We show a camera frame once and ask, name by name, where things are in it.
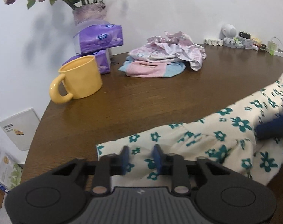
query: pink and blue cloth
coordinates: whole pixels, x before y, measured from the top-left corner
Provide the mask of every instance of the pink and blue cloth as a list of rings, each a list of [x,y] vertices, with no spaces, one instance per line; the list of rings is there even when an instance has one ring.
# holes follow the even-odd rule
[[[206,58],[204,47],[194,44],[183,32],[169,34],[167,38],[154,36],[147,44],[131,50],[124,65],[119,68],[132,77],[173,77],[184,71],[183,61],[197,71]]]

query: purple tissue package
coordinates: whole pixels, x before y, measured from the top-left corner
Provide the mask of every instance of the purple tissue package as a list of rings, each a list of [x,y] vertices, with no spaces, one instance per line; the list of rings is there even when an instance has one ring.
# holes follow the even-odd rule
[[[93,55],[96,58],[96,62],[98,65],[98,69],[100,71],[101,74],[106,74],[110,72],[110,56],[109,56],[109,52],[108,49],[103,49],[103,50],[99,50],[99,51],[95,51],[92,53],[87,53],[87,54],[83,54],[83,55],[75,55],[73,57],[71,57],[70,59],[68,59],[64,64],[80,58],[82,56],[86,56],[86,55]]]
[[[89,26],[74,36],[74,44],[77,54],[123,45],[122,26],[115,24]]]

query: white logo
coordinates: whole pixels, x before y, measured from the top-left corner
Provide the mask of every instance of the white logo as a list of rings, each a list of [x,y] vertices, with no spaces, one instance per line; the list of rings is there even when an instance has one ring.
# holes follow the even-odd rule
[[[136,191],[138,194],[143,194],[145,191],[143,189],[140,189],[139,191]]]

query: mug handle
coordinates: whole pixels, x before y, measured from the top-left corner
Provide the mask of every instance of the mug handle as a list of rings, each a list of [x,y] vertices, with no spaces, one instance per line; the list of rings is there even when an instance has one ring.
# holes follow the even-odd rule
[[[73,98],[72,93],[68,93],[65,96],[61,96],[58,91],[58,86],[66,78],[65,74],[60,74],[57,78],[55,78],[49,87],[49,96],[51,100],[56,104],[63,104],[70,101]]]

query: wooden table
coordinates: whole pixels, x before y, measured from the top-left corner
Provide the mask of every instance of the wooden table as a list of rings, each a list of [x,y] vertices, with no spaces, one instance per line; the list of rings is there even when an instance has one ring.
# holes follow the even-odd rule
[[[103,75],[103,87],[64,105],[50,102],[36,131],[22,181],[73,158],[96,160],[95,145],[156,126],[192,122],[273,83],[283,59],[246,49],[206,46],[201,70],[189,66],[173,78],[127,77],[118,65]],[[283,167],[269,187],[278,200],[271,223],[283,223]]]

